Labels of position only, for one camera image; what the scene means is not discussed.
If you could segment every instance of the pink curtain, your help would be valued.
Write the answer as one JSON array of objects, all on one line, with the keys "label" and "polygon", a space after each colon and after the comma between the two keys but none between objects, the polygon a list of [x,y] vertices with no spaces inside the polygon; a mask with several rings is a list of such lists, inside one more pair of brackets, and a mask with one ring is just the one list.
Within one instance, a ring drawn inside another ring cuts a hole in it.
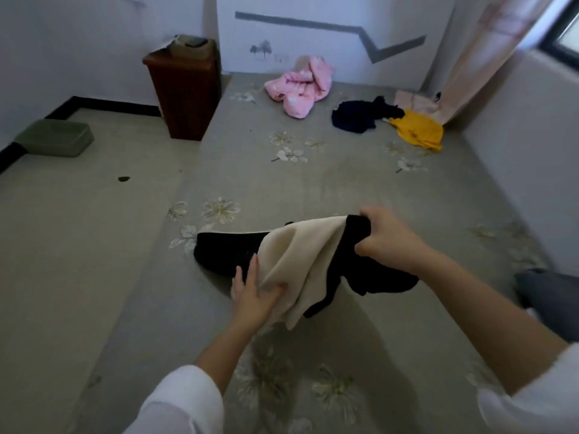
[{"label": "pink curtain", "polygon": [[512,55],[551,1],[498,0],[490,4],[439,97],[427,99],[398,91],[395,104],[430,115],[438,123],[449,122]]}]

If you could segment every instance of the wooden cabinet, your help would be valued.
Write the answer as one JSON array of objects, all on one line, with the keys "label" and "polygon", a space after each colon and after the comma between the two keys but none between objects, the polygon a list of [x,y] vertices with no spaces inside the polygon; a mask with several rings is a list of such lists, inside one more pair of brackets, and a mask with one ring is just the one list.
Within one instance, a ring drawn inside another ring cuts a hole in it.
[{"label": "wooden cabinet", "polygon": [[215,54],[204,61],[158,50],[143,58],[171,138],[201,141],[221,99]]}]

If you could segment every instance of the green plastic tray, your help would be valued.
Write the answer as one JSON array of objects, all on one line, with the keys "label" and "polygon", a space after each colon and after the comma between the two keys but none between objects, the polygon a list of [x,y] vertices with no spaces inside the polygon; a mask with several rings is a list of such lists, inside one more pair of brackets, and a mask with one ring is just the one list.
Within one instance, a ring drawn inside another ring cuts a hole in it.
[{"label": "green plastic tray", "polygon": [[78,157],[93,140],[86,123],[43,118],[20,132],[14,141],[31,154]]}]

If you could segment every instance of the pink jacket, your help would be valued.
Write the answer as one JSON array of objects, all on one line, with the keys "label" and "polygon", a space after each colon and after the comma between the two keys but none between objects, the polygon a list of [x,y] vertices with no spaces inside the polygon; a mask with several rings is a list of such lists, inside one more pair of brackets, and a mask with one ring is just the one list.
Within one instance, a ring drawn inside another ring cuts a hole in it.
[{"label": "pink jacket", "polygon": [[334,68],[322,57],[310,56],[307,68],[265,82],[265,90],[273,100],[284,102],[290,116],[305,118],[314,102],[328,95],[333,73]]}]

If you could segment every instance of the white shirt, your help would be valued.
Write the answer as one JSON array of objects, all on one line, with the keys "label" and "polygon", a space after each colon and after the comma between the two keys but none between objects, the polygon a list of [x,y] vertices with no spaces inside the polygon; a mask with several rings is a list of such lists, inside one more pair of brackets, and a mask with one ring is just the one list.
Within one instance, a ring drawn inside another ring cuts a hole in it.
[{"label": "white shirt", "polygon": [[[478,406],[499,434],[579,433],[579,343],[512,397],[480,388]],[[125,434],[220,434],[223,400],[207,373],[184,366],[170,373],[142,405]]]}]

